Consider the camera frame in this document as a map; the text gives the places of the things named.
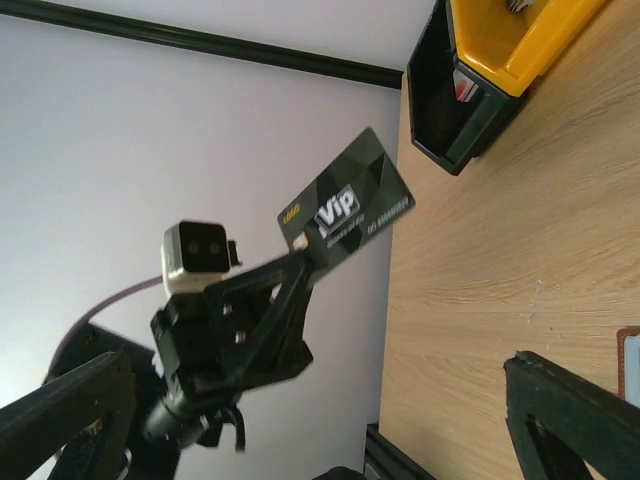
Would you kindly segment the black VIP logo card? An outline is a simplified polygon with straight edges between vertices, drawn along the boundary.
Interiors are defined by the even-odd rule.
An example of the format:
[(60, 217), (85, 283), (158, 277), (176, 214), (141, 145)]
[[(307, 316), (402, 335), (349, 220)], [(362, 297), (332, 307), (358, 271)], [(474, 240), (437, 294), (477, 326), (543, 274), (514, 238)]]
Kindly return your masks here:
[(277, 217), (290, 250), (303, 249), (317, 281), (415, 206), (375, 131), (364, 129)]

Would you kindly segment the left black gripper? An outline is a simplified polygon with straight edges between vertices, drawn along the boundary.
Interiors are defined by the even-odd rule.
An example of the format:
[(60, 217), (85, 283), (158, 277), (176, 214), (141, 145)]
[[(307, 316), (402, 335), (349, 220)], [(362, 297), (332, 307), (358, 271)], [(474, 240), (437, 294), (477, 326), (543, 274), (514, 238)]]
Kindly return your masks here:
[(313, 361), (303, 331), (310, 258), (292, 252), (207, 287), (177, 294), (151, 321), (166, 391), (142, 432), (154, 446), (218, 446), (226, 425), (246, 448), (238, 406), (250, 390), (298, 377)]

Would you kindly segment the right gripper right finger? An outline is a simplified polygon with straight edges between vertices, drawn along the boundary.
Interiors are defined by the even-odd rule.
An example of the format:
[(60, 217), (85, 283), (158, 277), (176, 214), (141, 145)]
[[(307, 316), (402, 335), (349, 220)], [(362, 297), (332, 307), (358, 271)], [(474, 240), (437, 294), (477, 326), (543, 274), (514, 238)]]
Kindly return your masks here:
[(531, 352), (504, 363), (506, 424), (526, 479), (639, 477), (639, 409)]

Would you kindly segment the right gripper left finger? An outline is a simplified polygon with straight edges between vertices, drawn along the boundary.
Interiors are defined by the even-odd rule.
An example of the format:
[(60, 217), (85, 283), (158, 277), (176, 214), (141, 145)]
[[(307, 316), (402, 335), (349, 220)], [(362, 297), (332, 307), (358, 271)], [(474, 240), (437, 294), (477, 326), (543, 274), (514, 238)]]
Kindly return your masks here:
[(62, 451), (51, 479), (116, 479), (135, 411), (125, 354), (107, 352), (1, 409), (1, 477), (26, 479)]

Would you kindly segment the brown leather card holder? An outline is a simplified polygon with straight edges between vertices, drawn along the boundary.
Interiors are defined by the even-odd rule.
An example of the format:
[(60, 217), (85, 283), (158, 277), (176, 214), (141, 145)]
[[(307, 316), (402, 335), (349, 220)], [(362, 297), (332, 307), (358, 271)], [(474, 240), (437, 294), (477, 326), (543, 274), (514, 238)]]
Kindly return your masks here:
[(616, 334), (618, 395), (639, 406), (639, 327), (620, 329)]

